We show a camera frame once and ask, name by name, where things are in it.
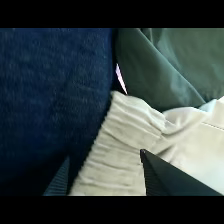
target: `cream garment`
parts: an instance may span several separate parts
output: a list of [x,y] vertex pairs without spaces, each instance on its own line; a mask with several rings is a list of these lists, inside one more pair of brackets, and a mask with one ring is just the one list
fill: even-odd
[[112,93],[111,108],[70,195],[145,195],[144,148],[224,194],[224,100],[160,113]]

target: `dark blue jeans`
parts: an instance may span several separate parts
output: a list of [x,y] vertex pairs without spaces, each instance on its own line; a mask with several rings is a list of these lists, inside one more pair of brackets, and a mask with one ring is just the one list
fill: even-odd
[[111,28],[0,29],[0,195],[41,195],[67,155],[69,184],[110,104]]

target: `pile of clothes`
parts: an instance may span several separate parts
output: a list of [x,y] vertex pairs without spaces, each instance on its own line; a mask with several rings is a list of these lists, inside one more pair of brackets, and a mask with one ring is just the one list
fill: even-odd
[[1,28],[0,195],[146,195],[140,149],[224,194],[223,58],[219,28]]

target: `green fabric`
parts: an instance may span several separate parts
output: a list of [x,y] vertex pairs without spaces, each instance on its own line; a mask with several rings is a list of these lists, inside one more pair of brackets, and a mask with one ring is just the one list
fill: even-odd
[[128,94],[159,111],[224,96],[224,29],[121,28],[116,57]]

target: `black triangular object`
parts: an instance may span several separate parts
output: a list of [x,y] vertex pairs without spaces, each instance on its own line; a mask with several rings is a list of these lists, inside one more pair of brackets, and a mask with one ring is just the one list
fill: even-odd
[[140,157],[147,196],[222,196],[147,150]]

